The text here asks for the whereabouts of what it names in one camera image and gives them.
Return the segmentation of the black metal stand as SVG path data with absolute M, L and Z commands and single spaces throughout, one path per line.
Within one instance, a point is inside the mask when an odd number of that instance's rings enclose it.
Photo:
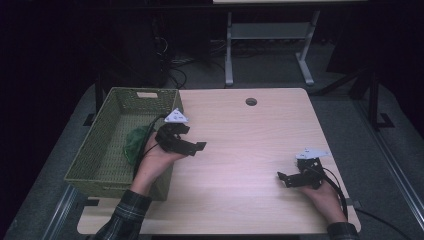
M 372 128 L 376 131 L 381 128 L 394 128 L 389 116 L 386 113 L 378 112 L 380 81 L 375 69 L 371 66 L 362 67 L 320 90 L 309 93 L 309 96 L 324 96 L 351 81 L 353 81 L 353 85 L 348 91 L 348 96 L 352 100 L 360 100 L 368 92 L 367 118 Z

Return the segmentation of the dark cabinet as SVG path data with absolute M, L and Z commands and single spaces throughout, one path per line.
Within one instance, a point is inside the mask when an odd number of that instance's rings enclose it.
M 109 15 L 95 38 L 102 52 L 105 87 L 162 88 L 166 83 L 148 16 Z

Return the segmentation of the green woven basket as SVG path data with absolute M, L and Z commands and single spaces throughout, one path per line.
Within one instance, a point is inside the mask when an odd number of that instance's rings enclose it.
M 176 89 L 112 88 L 65 180 L 90 197 L 121 198 L 133 181 L 134 171 L 124 153 L 127 136 L 150 123 L 162 126 L 162 114 L 182 108 Z

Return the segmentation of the metal floor rail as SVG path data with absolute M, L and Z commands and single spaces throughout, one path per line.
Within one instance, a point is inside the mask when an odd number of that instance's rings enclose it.
M 377 117 L 381 118 L 382 121 L 373 123 L 370 120 L 370 117 L 368 116 L 368 110 L 363 103 L 354 101 L 353 105 L 361 117 L 363 124 L 366 126 L 368 132 L 376 143 L 380 153 L 383 155 L 388 167 L 388 171 L 392 175 L 417 224 L 419 225 L 421 231 L 424 232 L 424 202 L 413 188 L 411 182 L 407 178 L 407 175 L 402 170 L 397 161 L 397 158 L 389 148 L 388 143 L 381 133 L 382 129 L 393 129 L 393 122 L 390 120 L 386 113 L 378 113 Z
M 77 195 L 77 190 L 67 185 L 61 198 L 59 199 L 53 216 L 51 217 L 44 233 L 42 240 L 57 240 L 61 229 L 66 221 L 66 218 L 71 210 L 72 204 Z

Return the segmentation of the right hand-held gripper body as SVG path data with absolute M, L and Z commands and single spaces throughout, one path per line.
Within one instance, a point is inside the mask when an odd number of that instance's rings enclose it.
M 330 155 L 329 151 L 305 148 L 295 156 L 299 173 L 290 176 L 290 180 L 299 180 L 302 182 L 302 186 L 318 189 L 325 176 L 320 158 Z

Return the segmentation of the person's left hand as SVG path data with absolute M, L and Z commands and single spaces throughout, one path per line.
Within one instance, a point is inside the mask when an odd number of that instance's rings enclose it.
M 146 144 L 145 155 L 130 187 L 132 192 L 143 196 L 149 194 L 151 185 L 169 166 L 177 160 L 185 158 L 185 155 L 164 151 L 156 141 L 156 135 L 157 133 L 154 132 L 150 136 Z

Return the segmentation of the person's right hand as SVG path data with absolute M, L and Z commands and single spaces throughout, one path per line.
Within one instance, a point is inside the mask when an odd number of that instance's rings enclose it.
M 327 220 L 328 224 L 347 222 L 347 218 L 339 203 L 338 195 L 326 181 L 323 181 L 318 189 L 304 186 L 300 187 L 299 191 L 310 198 L 318 212 Z

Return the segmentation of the grey metal table frame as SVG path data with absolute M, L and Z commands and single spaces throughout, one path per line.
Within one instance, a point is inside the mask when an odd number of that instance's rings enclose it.
M 303 40 L 304 47 L 295 54 L 298 66 L 307 86 L 314 84 L 313 77 L 306 62 L 306 57 L 312 42 L 320 11 L 312 14 L 309 22 L 294 23 L 236 23 L 232 13 L 227 14 L 226 54 L 224 61 L 225 85 L 232 86 L 232 41 L 233 40 Z

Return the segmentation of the green cloth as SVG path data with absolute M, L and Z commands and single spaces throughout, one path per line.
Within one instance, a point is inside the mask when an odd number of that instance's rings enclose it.
M 130 165 L 134 166 L 136 164 L 140 152 L 144 149 L 145 142 L 150 138 L 150 135 L 151 130 L 148 126 L 139 126 L 127 134 L 123 152 Z

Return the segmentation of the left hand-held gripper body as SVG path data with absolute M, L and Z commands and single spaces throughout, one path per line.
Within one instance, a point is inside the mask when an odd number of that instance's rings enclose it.
M 178 108 L 169 113 L 164 121 L 165 124 L 158 129 L 155 140 L 165 152 L 181 154 L 183 149 L 193 149 L 193 143 L 180 137 L 189 132 L 189 127 L 188 118 Z

